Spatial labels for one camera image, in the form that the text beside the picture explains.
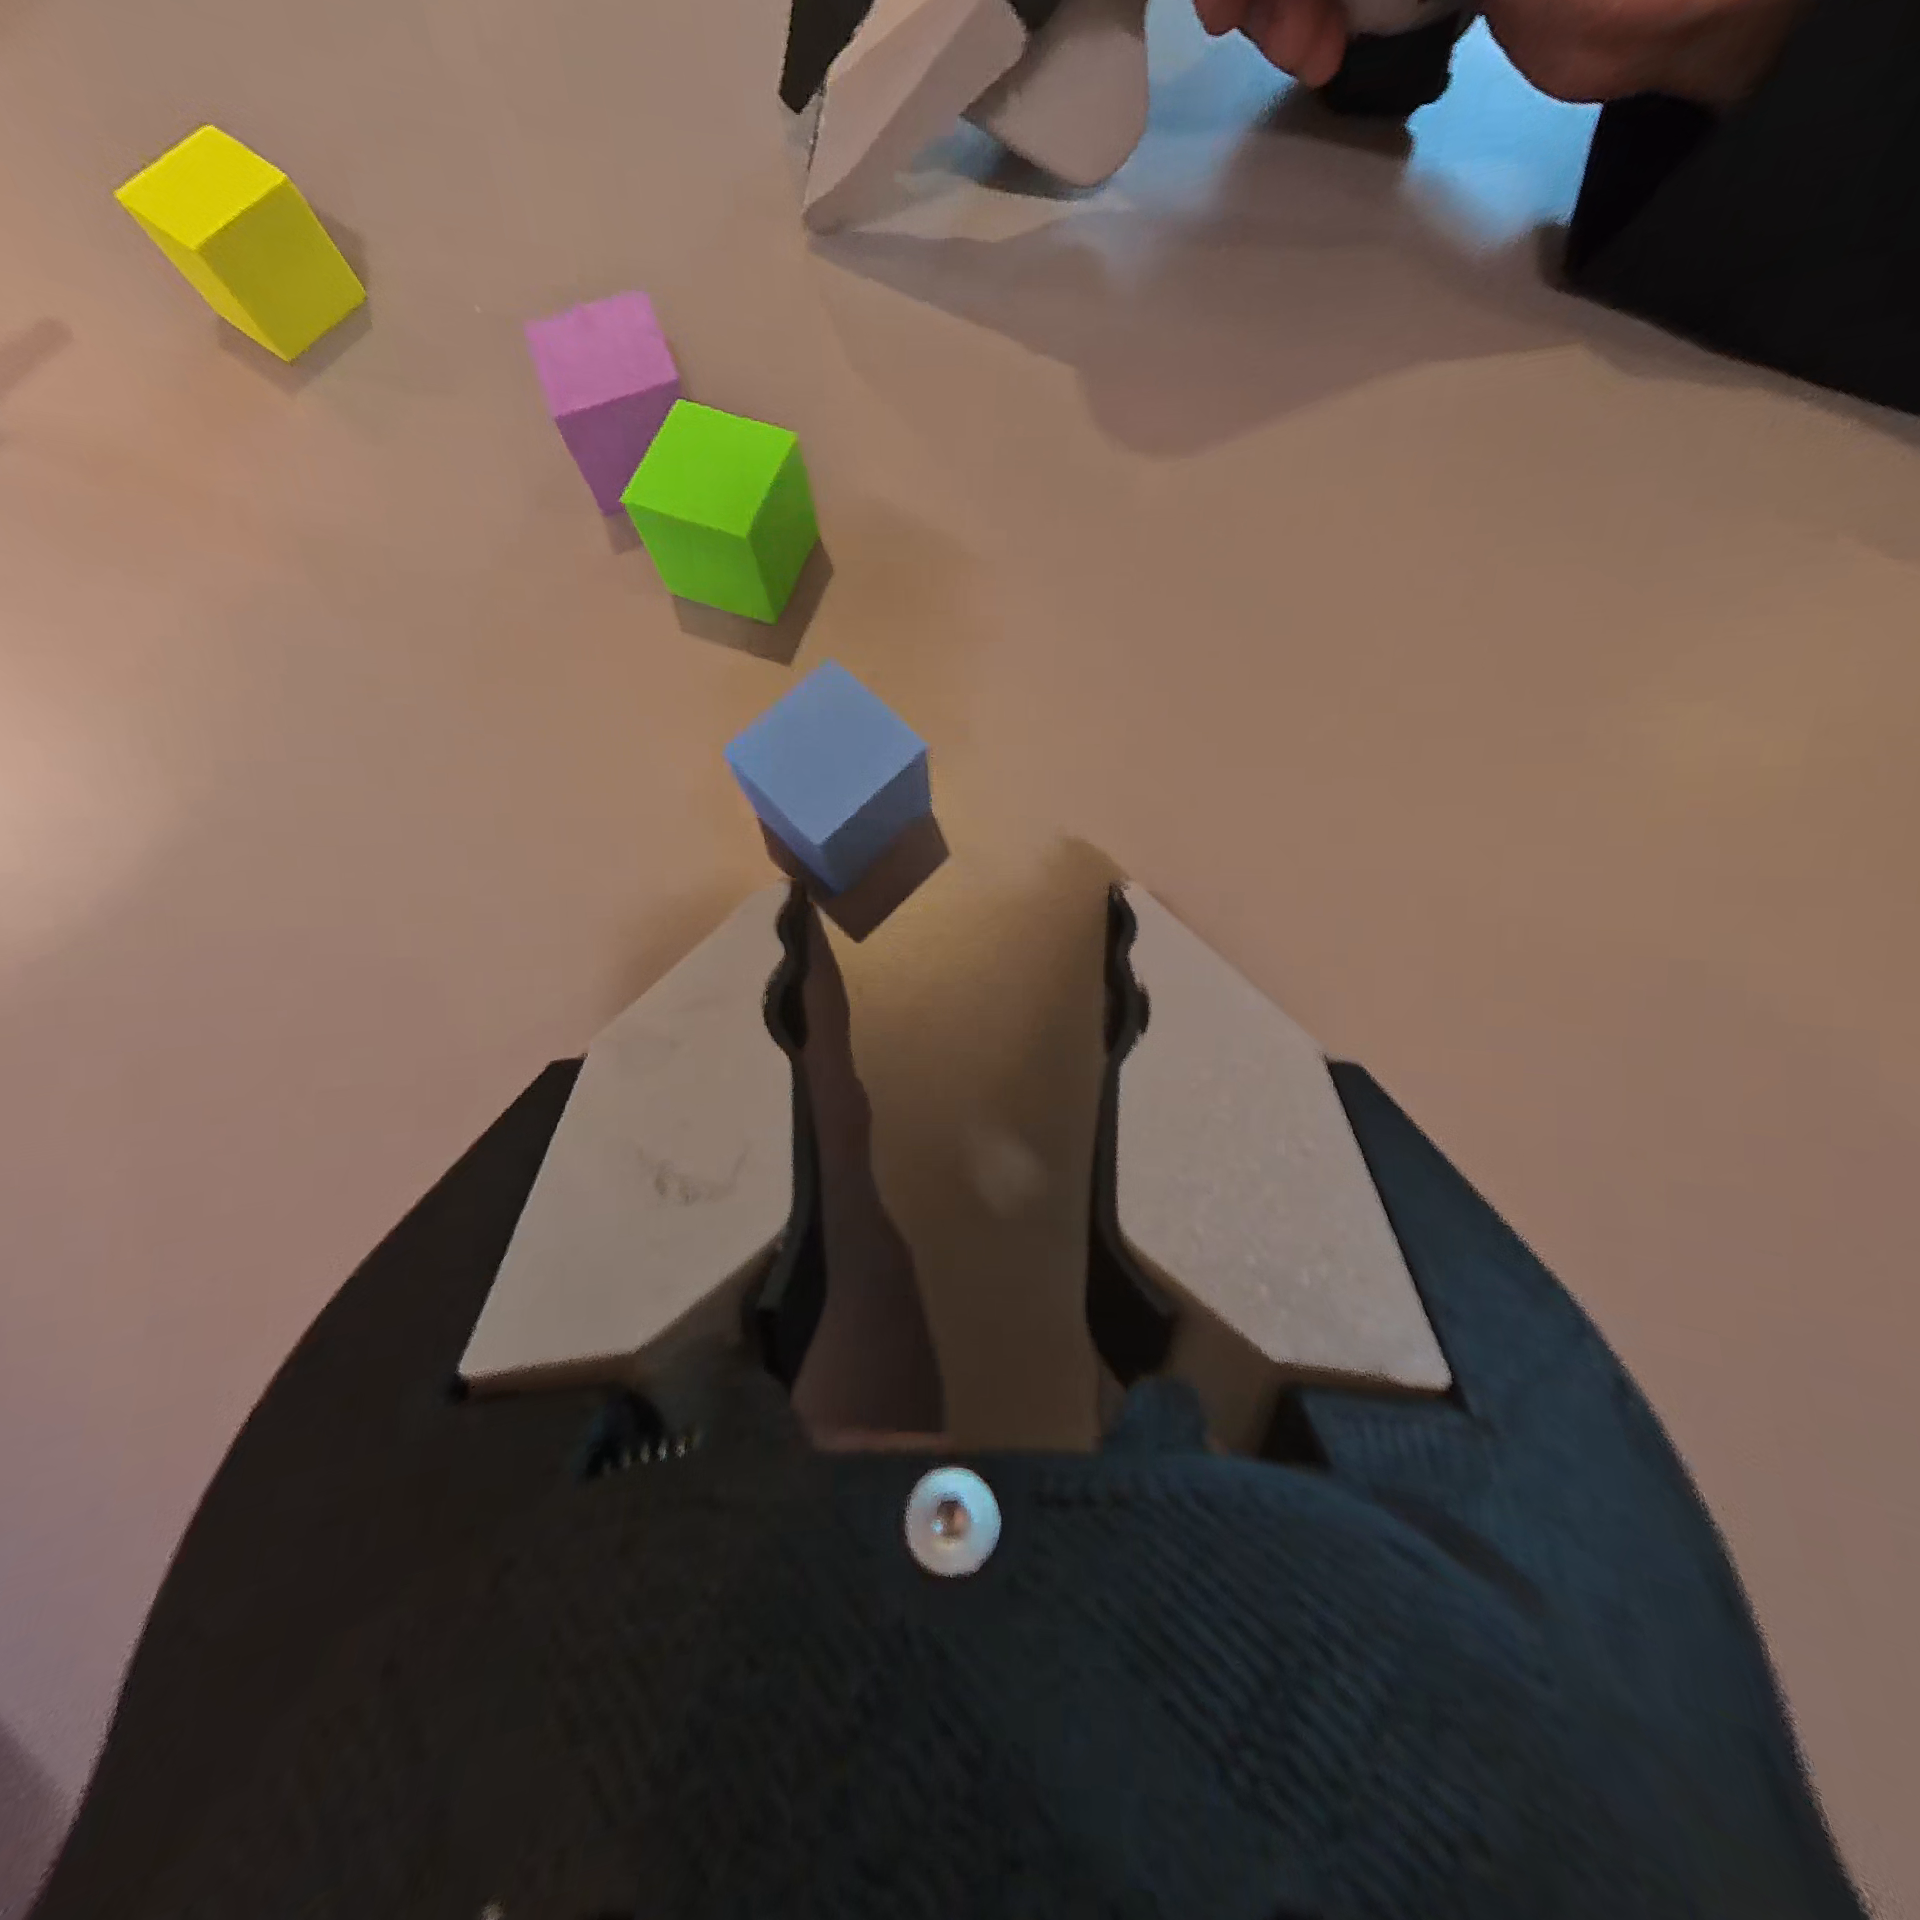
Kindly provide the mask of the green foam cube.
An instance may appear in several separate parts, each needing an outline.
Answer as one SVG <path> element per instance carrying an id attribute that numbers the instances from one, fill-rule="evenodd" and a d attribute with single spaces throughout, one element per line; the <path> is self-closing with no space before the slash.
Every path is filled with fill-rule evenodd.
<path id="1" fill-rule="evenodd" d="M 778 623 L 820 544 L 800 437 L 678 397 L 620 494 L 669 597 Z"/>

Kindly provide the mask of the blue foam cube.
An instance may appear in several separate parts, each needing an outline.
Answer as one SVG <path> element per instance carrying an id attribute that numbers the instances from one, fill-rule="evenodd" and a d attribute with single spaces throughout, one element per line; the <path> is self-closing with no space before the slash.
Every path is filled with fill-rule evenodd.
<path id="1" fill-rule="evenodd" d="M 761 826 L 833 894 L 935 813 L 929 741 L 835 659 L 746 724 L 724 764 Z"/>

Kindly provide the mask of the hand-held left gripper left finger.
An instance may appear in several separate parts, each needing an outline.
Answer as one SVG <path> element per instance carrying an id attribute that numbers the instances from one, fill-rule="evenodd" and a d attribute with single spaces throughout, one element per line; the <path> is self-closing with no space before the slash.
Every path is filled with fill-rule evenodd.
<path id="1" fill-rule="evenodd" d="M 587 1046 L 460 1358 L 469 1392 L 660 1386 L 709 1340 L 800 1377 L 822 1320 L 811 905 L 750 892 Z"/>

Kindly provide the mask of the yellow foam cube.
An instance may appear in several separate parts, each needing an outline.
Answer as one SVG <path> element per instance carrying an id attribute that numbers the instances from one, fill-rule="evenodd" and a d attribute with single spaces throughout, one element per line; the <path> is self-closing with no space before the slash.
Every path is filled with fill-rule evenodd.
<path id="1" fill-rule="evenodd" d="M 115 189 L 181 276 L 282 362 L 366 302 L 301 185 L 222 127 L 195 127 Z"/>

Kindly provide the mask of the person's right hand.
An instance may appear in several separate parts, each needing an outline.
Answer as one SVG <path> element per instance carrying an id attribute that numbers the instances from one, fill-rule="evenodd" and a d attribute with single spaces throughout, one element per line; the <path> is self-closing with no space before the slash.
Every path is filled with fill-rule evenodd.
<path id="1" fill-rule="evenodd" d="M 1671 96 L 1735 103 L 1782 51 L 1809 3 L 1474 3 L 1506 59 L 1569 103 Z M 1302 86 L 1330 86 L 1344 50 L 1341 3 L 1194 3 L 1208 35 L 1243 35 Z"/>

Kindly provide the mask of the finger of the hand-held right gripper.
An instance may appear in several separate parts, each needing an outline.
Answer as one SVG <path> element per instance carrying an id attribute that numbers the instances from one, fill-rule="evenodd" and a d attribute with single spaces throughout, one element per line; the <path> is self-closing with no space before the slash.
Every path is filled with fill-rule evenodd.
<path id="1" fill-rule="evenodd" d="M 1137 151 L 1151 114 L 1146 3 L 1056 3 L 990 87 L 990 134 L 1044 177 L 1091 189 Z"/>
<path id="2" fill-rule="evenodd" d="M 829 236 L 882 211 L 1024 47 L 1012 3 L 790 3 L 780 103 L 812 110 L 805 224 Z"/>

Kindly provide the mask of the purple foam cube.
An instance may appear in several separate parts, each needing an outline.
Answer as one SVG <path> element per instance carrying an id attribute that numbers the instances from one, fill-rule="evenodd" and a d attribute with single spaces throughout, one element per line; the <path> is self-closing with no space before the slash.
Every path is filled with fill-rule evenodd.
<path id="1" fill-rule="evenodd" d="M 542 400 L 602 517 L 682 397 L 678 365 L 647 294 L 620 291 L 527 320 Z"/>

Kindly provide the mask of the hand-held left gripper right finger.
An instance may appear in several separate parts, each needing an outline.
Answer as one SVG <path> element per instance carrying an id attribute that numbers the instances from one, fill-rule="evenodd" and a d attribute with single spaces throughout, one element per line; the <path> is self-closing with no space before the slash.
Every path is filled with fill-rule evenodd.
<path id="1" fill-rule="evenodd" d="M 1108 1377 L 1453 1386 L 1330 1057 L 1140 885 L 1108 887 L 1100 1046 L 1086 1325 Z"/>

